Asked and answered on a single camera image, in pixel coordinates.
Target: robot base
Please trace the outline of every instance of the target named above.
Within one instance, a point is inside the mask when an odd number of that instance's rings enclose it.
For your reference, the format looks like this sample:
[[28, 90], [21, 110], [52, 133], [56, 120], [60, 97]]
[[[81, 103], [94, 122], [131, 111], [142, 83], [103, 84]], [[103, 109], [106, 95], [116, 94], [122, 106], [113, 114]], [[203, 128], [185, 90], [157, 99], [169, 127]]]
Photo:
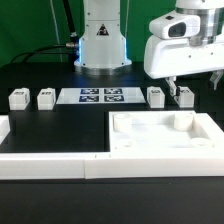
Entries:
[[122, 73], [126, 73], [131, 71], [132, 64], [129, 63], [127, 65], [123, 65], [121, 67], [116, 68], [89, 68], [85, 66], [80, 66], [77, 63], [75, 63], [75, 72], [87, 74], [87, 75], [118, 75]]

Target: white box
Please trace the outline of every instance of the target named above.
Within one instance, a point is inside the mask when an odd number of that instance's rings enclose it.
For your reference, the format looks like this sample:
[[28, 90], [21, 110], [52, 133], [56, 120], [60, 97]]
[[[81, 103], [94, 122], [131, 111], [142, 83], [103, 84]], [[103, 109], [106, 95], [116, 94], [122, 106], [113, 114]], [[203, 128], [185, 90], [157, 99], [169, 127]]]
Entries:
[[15, 89], [9, 96], [10, 110], [25, 110], [30, 102], [30, 91], [27, 88]]
[[194, 93], [188, 87], [180, 86], [180, 95], [174, 99], [180, 108], [194, 107]]
[[8, 116], [0, 116], [0, 145], [10, 131]]
[[151, 108], [164, 108], [165, 94], [159, 87], [147, 88], [147, 101]]
[[38, 110], [52, 110], [56, 101], [55, 89], [42, 89], [37, 96]]

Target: white robot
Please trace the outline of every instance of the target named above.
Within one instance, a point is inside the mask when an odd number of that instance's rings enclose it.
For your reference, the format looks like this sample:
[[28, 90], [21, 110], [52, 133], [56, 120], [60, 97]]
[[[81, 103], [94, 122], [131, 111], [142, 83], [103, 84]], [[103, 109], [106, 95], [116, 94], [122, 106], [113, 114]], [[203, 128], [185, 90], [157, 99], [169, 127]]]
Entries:
[[120, 0], [84, 0], [85, 33], [75, 70], [112, 75], [130, 68], [126, 39], [120, 32]]
[[194, 94], [176, 87], [177, 76], [213, 71], [210, 81], [217, 88], [224, 69], [223, 23], [224, 0], [177, 0], [174, 11], [150, 23], [145, 72], [166, 78], [180, 107], [193, 107]]

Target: white plastic tray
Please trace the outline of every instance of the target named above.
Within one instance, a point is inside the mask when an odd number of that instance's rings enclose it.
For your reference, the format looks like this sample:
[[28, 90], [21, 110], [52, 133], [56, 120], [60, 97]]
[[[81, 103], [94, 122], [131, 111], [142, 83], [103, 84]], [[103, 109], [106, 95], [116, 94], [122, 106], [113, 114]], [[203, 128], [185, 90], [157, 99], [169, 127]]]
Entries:
[[[121, 113], [132, 117], [129, 133], [114, 130], [113, 116]], [[181, 113], [193, 114], [190, 131], [183, 132], [174, 128], [175, 115]], [[214, 148], [221, 147], [224, 143], [223, 131], [216, 123], [207, 114], [196, 114], [194, 111], [110, 112], [109, 127], [111, 152], [193, 148], [191, 139], [199, 137], [211, 140]]]

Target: black cable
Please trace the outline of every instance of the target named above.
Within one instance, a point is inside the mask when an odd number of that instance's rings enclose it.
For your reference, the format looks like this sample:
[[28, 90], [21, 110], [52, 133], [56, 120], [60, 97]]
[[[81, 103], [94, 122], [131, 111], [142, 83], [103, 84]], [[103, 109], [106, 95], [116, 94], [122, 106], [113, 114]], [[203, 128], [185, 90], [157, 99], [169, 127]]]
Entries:
[[14, 63], [14, 61], [17, 59], [17, 58], [19, 58], [19, 57], [21, 57], [21, 56], [23, 56], [23, 55], [31, 55], [29, 58], [31, 58], [32, 56], [35, 56], [35, 55], [37, 55], [37, 54], [51, 54], [51, 55], [58, 55], [58, 54], [65, 54], [65, 55], [69, 55], [69, 54], [71, 54], [71, 53], [69, 53], [69, 52], [25, 52], [25, 53], [22, 53], [22, 54], [19, 54], [19, 55], [17, 55], [17, 56], [15, 56], [12, 60], [11, 60], [11, 62], [10, 63]]
[[67, 22], [68, 22], [68, 27], [70, 30], [70, 33], [75, 33], [75, 25], [73, 22], [73, 18], [72, 18], [72, 13], [71, 13], [71, 9], [70, 9], [70, 5], [68, 0], [63, 0], [63, 4], [64, 4], [64, 9], [65, 9], [65, 14], [66, 14], [66, 18], [67, 18]]
[[43, 51], [47, 51], [47, 50], [52, 50], [52, 49], [57, 49], [57, 48], [66, 48], [66, 45], [53, 45], [53, 46], [48, 46], [48, 47], [41, 47], [36, 49], [33, 52], [30, 52], [30, 54], [28, 54], [22, 62], [27, 62], [27, 60], [29, 60], [29, 58], [31, 58], [33, 56], [33, 54], [35, 54], [36, 52], [43, 52]]

